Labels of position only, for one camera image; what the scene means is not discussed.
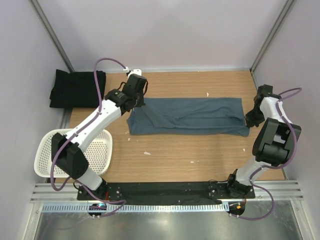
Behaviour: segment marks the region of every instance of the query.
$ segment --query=wooden tabletop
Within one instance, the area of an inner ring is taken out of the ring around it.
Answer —
[[[257,93],[249,71],[150,72],[147,98],[242,98],[244,113],[253,108]],[[107,74],[105,93],[126,81],[123,73]],[[93,109],[75,108],[70,128],[83,121]],[[129,113],[106,129],[113,138],[107,182],[224,181],[250,159],[260,131],[251,128],[248,137],[218,135],[130,135]],[[281,170],[268,170],[261,180],[283,180]]]

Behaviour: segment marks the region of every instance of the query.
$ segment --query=wall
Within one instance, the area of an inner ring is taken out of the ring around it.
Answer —
[[[0,179],[3,240],[21,239],[40,140],[62,111],[49,108],[56,68],[67,70],[30,3],[0,3]]]
[[[285,0],[39,2],[78,71],[188,71],[251,67]]]
[[[259,85],[274,91],[302,87],[302,92],[284,103],[288,117],[302,127],[296,157],[285,172],[297,179],[310,207],[314,230],[320,227],[320,1],[296,1],[276,38],[255,71]]]

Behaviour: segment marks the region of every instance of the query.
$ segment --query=white laundry basket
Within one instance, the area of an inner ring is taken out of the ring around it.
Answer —
[[[41,140],[34,160],[34,171],[37,175],[50,178],[51,139],[56,133],[66,134],[71,129],[55,129],[48,132]],[[89,162],[89,167],[98,175],[104,174],[109,167],[112,154],[112,136],[107,130],[103,130],[88,146],[84,156]],[[54,178],[69,177],[58,166],[54,166]]]

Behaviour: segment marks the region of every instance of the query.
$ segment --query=black cloth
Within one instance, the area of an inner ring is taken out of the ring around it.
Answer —
[[[97,71],[101,97],[104,97],[106,73]],[[94,72],[55,71],[55,83],[50,94],[51,108],[96,108],[99,105]]]

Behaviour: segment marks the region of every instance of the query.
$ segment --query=metal floor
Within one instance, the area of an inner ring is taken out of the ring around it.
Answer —
[[[269,201],[247,202],[244,216],[259,217]],[[87,213],[42,213],[36,240],[302,240],[290,201],[276,201],[267,218],[248,221],[226,212],[122,213],[87,219]]]

